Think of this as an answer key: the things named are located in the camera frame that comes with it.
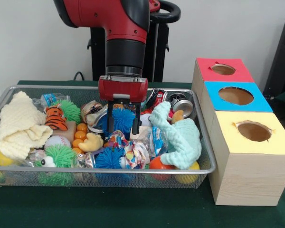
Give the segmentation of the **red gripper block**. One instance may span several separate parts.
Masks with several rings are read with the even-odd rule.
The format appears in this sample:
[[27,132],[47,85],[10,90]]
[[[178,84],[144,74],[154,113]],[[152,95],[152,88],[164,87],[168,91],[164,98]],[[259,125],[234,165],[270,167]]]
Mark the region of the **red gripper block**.
[[98,80],[98,91],[100,98],[108,101],[108,132],[114,131],[113,100],[128,99],[135,107],[135,118],[133,119],[132,134],[139,133],[141,125],[141,102],[146,99],[148,90],[147,78],[125,77],[125,76],[100,76]]

